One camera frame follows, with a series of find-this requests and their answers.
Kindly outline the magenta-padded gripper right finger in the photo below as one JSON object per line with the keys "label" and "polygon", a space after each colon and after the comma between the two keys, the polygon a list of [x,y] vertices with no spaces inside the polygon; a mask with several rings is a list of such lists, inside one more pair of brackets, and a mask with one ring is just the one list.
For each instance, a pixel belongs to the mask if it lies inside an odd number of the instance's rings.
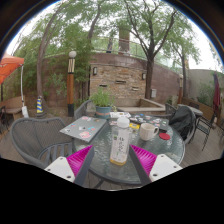
{"label": "magenta-padded gripper right finger", "polygon": [[135,145],[130,146],[129,154],[142,185],[147,185],[182,169],[165,154],[155,155]]}

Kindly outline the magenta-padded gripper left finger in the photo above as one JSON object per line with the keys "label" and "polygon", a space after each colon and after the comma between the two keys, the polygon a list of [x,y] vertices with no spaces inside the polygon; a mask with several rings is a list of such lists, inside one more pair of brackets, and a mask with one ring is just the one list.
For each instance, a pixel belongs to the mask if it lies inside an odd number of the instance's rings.
{"label": "magenta-padded gripper left finger", "polygon": [[82,186],[94,156],[94,146],[87,146],[68,157],[58,157],[45,171]]}

